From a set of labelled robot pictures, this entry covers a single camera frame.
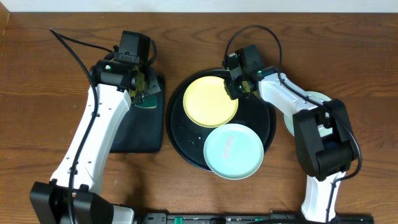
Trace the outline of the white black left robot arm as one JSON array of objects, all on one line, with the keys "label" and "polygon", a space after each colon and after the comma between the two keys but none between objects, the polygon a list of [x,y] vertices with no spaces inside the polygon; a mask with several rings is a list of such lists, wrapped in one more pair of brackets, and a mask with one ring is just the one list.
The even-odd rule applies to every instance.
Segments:
[{"label": "white black left robot arm", "polygon": [[150,62],[102,59],[86,71],[86,107],[72,143],[30,202],[41,223],[136,223],[133,208],[101,197],[112,152],[157,152],[162,144],[164,82]]}]

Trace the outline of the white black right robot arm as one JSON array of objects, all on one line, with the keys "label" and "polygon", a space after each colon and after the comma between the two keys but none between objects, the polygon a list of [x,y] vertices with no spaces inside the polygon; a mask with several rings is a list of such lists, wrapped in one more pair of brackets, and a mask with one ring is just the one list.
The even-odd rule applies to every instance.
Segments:
[{"label": "white black right robot arm", "polygon": [[344,103],[308,94],[273,67],[231,69],[225,88],[232,99],[256,91],[292,119],[297,159],[307,175],[302,215],[308,222],[336,222],[338,187],[355,176],[346,175],[351,163],[362,161]]}]

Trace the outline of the yellow plate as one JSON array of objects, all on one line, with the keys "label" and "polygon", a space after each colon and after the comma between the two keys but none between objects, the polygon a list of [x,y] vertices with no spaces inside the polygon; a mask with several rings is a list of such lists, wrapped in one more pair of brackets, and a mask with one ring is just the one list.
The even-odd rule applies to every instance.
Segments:
[{"label": "yellow plate", "polygon": [[222,126],[235,116],[238,100],[231,100],[224,79],[205,76],[194,80],[183,94],[183,109],[188,118],[205,128]]}]

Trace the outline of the green yellow sponge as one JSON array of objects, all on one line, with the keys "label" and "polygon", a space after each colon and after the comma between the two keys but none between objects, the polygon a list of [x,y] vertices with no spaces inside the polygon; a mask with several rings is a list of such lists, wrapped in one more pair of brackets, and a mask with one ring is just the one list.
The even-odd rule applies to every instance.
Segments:
[{"label": "green yellow sponge", "polygon": [[154,95],[145,96],[141,99],[138,99],[134,105],[138,108],[154,109],[157,107],[157,97]]}]

